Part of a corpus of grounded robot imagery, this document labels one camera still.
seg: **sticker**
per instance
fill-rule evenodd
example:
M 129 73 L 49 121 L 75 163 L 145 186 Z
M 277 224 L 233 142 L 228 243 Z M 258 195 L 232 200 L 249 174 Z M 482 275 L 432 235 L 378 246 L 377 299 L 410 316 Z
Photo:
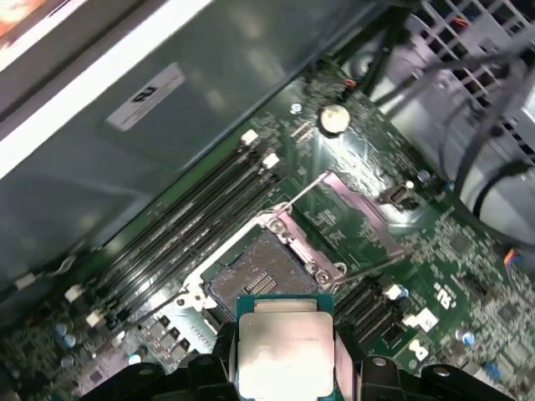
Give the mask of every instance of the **sticker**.
M 429 355 L 427 348 L 422 346 L 418 340 L 413 340 L 410 342 L 409 350 L 415 353 L 416 359 L 418 359 L 420 362 L 426 359 Z
M 424 332 L 429 332 L 438 323 L 438 318 L 427 308 L 422 309 L 416 319 Z
M 444 309 L 450 309 L 451 307 L 455 307 L 457 305 L 455 301 L 456 294 L 447 285 L 442 287 L 438 282 L 436 282 L 434 287 L 437 290 L 436 300 Z
M 178 64 L 170 64 L 122 104 L 106 121 L 121 131 L 132 128 L 185 80 L 186 77 L 178 68 Z

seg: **capacitor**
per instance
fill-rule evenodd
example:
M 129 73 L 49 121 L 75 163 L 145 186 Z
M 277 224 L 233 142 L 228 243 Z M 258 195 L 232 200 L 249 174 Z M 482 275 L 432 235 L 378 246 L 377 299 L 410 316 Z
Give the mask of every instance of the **capacitor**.
M 410 295 L 409 290 L 407 290 L 405 287 L 402 287 L 399 298 L 408 298 L 409 295 Z
M 416 178 L 423 184 L 429 182 L 431 179 L 431 173 L 427 170 L 420 170 L 416 173 Z
M 70 369 L 74 366 L 74 358 L 72 355 L 67 355 L 66 357 L 61 358 L 59 364 L 63 369 Z
M 53 327 L 53 332 L 55 332 L 60 337 L 64 337 L 67 334 L 69 328 L 65 323 L 58 323 Z
M 463 328 L 459 328 L 455 331 L 455 338 L 467 347 L 471 347 L 476 342 L 474 333 Z
M 64 336 L 64 344 L 67 348 L 72 348 L 76 345 L 76 337 L 73 334 L 66 334 Z

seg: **gray metal panel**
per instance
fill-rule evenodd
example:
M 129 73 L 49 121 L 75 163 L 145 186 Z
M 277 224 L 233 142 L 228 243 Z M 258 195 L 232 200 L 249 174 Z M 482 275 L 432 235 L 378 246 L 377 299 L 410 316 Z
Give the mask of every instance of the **gray metal panel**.
M 0 180 L 0 269 L 109 238 L 301 69 L 318 38 L 365 10 L 354 0 L 210 5 Z M 186 74 L 180 88 L 126 132 L 105 122 L 172 62 Z
M 52 32 L 8 65 L 0 72 L 0 139 L 9 135 L 16 126 L 59 92 L 70 79 L 84 71 L 164 2 L 165 0 L 88 0 Z M 119 23 L 126 15 L 129 16 L 128 20 Z M 103 32 L 107 32 L 105 38 L 100 37 Z M 89 49 L 89 46 L 95 43 L 98 43 L 99 47 Z M 90 50 L 85 52 L 84 66 L 75 72 L 71 71 L 69 79 L 63 77 L 61 84 L 56 83 L 45 88 L 80 57 L 80 51 L 83 49 Z

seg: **integrated circuit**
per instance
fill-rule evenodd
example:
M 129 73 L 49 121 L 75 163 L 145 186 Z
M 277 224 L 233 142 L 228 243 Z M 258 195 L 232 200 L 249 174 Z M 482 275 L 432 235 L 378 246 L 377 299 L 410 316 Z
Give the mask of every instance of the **integrated circuit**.
M 498 310 L 498 316 L 505 322 L 510 323 L 518 315 L 517 308 L 510 302 Z
M 483 299 L 487 296 L 488 290 L 485 285 L 476 277 L 475 274 L 467 272 L 460 278 L 462 284 L 470 290 L 470 292 L 476 297 Z
M 453 238 L 450 239 L 451 249 L 457 254 L 462 255 L 465 253 L 471 245 L 471 241 L 462 232 L 456 233 Z

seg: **motherboard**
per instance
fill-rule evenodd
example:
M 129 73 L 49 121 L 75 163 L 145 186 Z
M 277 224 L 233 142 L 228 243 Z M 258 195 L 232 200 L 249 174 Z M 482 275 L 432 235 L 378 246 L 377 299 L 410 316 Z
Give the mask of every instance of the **motherboard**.
M 530 399 L 526 278 L 510 285 L 499 244 L 366 97 L 340 102 L 352 84 L 295 80 L 70 272 L 0 344 L 21 397 L 76 398 L 141 361 L 172 372 L 210 352 L 240 295 L 332 293 L 367 353 Z

